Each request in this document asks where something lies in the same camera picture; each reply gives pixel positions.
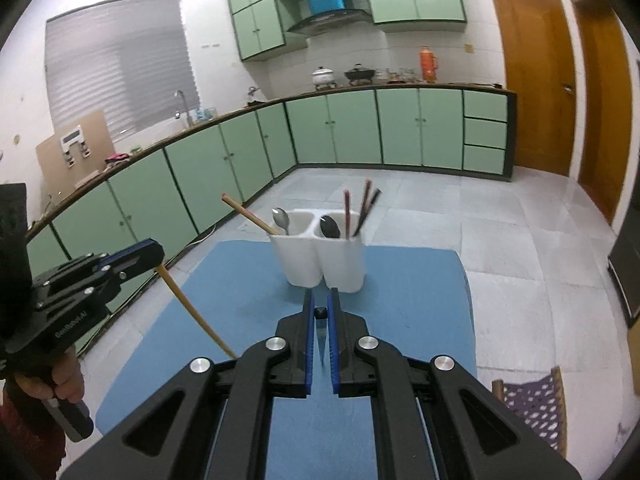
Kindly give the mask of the left hand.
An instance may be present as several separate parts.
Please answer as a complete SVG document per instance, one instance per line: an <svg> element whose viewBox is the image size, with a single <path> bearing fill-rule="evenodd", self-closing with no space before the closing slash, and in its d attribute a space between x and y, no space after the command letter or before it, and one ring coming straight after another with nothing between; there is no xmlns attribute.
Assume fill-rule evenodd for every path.
<svg viewBox="0 0 640 480"><path fill-rule="evenodd" d="M84 398L85 382L74 346L68 348L62 356L51 361L50 378L45 382L38 377L14 374L17 385L28 396L39 400L50 400L56 396L76 404Z"/></svg>

